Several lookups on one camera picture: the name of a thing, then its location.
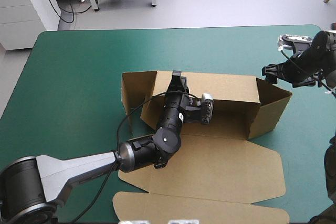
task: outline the cardboard flap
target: cardboard flap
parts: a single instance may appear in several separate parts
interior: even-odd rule
[[[275,128],[292,95],[257,78],[261,107],[250,126],[248,138],[261,136]]]
[[[113,206],[120,220],[149,220],[151,224],[172,219],[198,219],[201,224],[289,222],[282,209],[157,194],[119,192],[113,198]]]
[[[217,73],[182,72],[187,77],[191,94],[201,97],[209,93],[214,100],[259,103],[256,77]],[[165,92],[172,79],[172,72],[158,71],[153,95]]]
[[[153,90],[157,71],[123,73],[121,101],[125,109],[134,108],[144,101]]]
[[[285,193],[281,158],[246,140],[182,135],[164,169],[152,166],[119,177],[150,193],[253,203]]]

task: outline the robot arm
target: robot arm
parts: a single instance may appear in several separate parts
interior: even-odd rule
[[[313,40],[307,36],[281,35],[278,44],[292,50],[293,56],[284,63],[263,67],[262,75],[266,76],[266,81],[277,83],[277,79],[281,79],[292,83],[295,88],[314,86],[315,79],[319,80],[320,87],[320,82],[325,79],[331,89],[336,86],[335,33],[320,31]]]
[[[43,224],[64,206],[71,190],[116,170],[131,172],[145,166],[163,168],[181,146],[183,123],[208,124],[213,99],[190,98],[186,78],[174,71],[163,113],[153,135],[122,143],[118,150],[59,160],[47,155],[20,158],[0,173],[0,222]]]

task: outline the white cabinet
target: white cabinet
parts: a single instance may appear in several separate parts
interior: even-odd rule
[[[51,0],[57,13],[56,0]],[[58,29],[49,0],[0,0],[0,44],[6,50],[31,48],[38,35]]]

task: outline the white sticker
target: white sticker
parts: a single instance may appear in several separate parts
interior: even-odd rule
[[[182,113],[179,114],[179,117],[178,117],[178,118],[180,118],[181,121],[183,122],[183,119],[184,119],[184,118],[183,118],[183,114],[182,114]]]

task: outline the open cardboard box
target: open cardboard box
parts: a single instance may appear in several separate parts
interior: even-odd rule
[[[161,92],[171,72],[122,75],[126,113]],[[254,76],[182,72],[190,93],[214,98],[209,125],[184,124],[182,146],[164,169],[149,166],[119,177],[147,193],[119,192],[113,206],[120,220],[199,219],[201,224],[288,223],[282,209],[251,205],[285,194],[280,155],[249,142],[274,129],[291,93]],[[153,129],[163,97],[143,107],[141,118]]]

